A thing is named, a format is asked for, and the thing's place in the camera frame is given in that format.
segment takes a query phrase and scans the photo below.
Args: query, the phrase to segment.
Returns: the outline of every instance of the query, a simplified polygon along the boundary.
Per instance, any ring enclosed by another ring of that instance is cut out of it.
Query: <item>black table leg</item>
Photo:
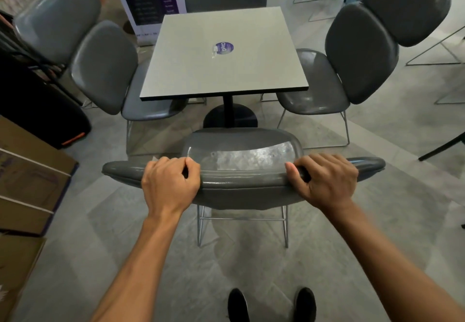
[[[432,157],[433,155],[436,155],[436,154],[439,154],[439,153],[445,151],[446,149],[456,145],[459,142],[462,142],[462,143],[465,144],[465,132],[463,132],[460,136],[457,136],[453,140],[447,142],[446,144],[443,144],[442,146],[436,148],[435,150],[431,151],[430,153],[422,155],[421,157],[418,158],[418,160],[419,161],[426,160],[426,159]]]
[[[258,120],[252,110],[232,102],[232,95],[223,96],[223,105],[219,105],[205,116],[204,128],[209,127],[258,127]]]

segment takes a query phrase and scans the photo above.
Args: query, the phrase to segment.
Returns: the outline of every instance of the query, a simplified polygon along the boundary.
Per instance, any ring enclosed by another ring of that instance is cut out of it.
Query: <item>table pedestal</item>
[[[232,100],[231,95],[223,96],[223,105],[210,110],[203,127],[258,127],[253,111],[241,104],[233,104]]]

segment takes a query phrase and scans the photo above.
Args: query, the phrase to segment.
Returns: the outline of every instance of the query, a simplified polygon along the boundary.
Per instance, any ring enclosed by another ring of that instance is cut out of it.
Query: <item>square table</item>
[[[257,127],[232,96],[308,89],[280,7],[166,15],[140,98],[223,96],[204,127]]]

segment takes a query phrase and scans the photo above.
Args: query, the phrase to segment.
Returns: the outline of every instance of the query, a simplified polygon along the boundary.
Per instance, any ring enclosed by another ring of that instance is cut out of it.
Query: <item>dark table edge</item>
[[[236,91],[236,92],[216,92],[216,93],[198,93],[198,94],[178,94],[178,95],[164,95],[161,97],[141,97],[143,102],[147,101],[162,101],[166,99],[187,99],[187,98],[203,98],[203,97],[222,97],[226,95],[248,95],[248,94],[262,94],[262,93],[279,93],[279,92],[299,92],[306,91],[307,86],[292,87],[292,88],[275,88],[275,89],[256,89],[250,91]]]

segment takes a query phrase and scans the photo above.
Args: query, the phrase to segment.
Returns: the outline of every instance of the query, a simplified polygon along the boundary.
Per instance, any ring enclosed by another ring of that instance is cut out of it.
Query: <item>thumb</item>
[[[187,157],[186,166],[189,171],[186,181],[198,190],[201,185],[201,165],[194,159]]]
[[[287,162],[284,166],[286,167],[287,178],[297,193],[301,197],[308,196],[308,185],[300,178],[296,166],[290,162]]]

